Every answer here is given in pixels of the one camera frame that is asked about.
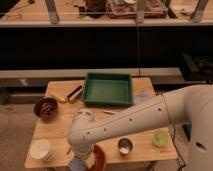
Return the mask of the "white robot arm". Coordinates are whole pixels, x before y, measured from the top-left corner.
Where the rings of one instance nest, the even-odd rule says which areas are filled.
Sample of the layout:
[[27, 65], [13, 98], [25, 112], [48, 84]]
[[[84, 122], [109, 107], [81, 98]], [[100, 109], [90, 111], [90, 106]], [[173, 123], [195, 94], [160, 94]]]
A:
[[76, 156], [86, 159], [100, 141], [186, 123], [192, 130], [185, 171], [213, 171], [213, 85], [163, 93], [99, 121], [76, 114], [68, 142]]

